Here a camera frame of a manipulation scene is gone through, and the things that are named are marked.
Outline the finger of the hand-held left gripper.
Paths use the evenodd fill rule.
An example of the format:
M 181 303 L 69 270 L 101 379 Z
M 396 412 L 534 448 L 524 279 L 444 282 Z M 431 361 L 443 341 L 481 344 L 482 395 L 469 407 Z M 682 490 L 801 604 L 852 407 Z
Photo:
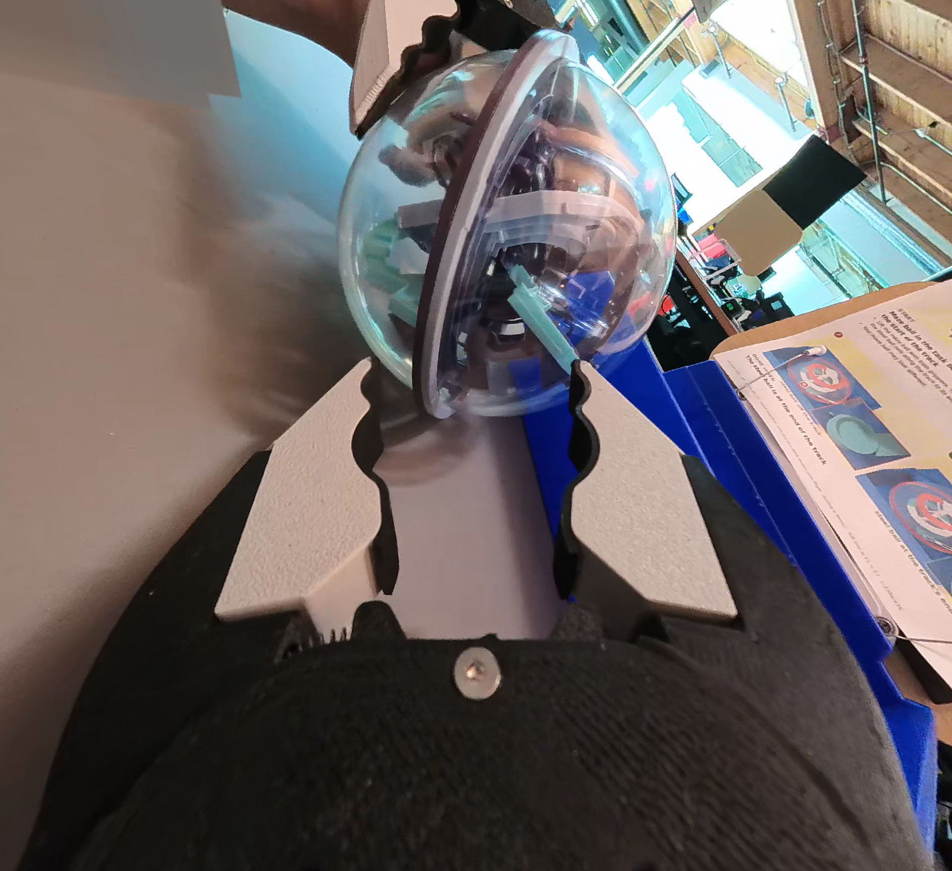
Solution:
M 416 81 L 460 62 L 456 0 L 370 0 L 350 91 L 350 124 L 362 139 Z

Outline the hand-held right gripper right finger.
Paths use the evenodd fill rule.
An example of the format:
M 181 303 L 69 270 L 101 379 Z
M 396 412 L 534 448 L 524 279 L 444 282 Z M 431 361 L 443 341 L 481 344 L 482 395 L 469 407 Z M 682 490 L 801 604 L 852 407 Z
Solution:
M 554 573 L 607 637 L 666 617 L 732 624 L 737 605 L 688 476 L 688 457 L 589 363 L 569 386 L 569 459 Z

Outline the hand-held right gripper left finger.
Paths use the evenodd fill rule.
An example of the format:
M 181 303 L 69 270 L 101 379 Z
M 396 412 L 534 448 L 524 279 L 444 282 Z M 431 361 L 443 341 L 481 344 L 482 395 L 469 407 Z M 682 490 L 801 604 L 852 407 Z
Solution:
M 363 359 L 272 444 L 216 616 L 235 622 L 300 611 L 314 626 L 351 626 L 391 595 L 399 553 L 387 484 L 381 366 Z

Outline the clear plastic maze ball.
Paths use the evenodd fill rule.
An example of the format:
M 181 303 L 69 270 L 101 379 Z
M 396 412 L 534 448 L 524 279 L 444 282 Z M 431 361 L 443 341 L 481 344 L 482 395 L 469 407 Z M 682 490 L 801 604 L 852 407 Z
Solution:
M 368 347 L 437 419 L 564 401 L 642 341 L 670 280 L 672 182 L 635 109 L 545 30 L 415 81 L 358 149 L 338 214 Z

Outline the blue plastic bin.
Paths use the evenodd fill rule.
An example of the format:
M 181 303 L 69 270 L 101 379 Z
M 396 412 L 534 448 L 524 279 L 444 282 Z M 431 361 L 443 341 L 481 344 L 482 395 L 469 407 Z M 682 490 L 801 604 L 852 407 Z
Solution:
M 685 457 L 737 603 L 733 625 L 606 607 L 546 642 L 540 727 L 556 803 L 586 796 L 602 869 L 933 869 L 938 740 L 891 645 L 714 363 L 620 369 Z

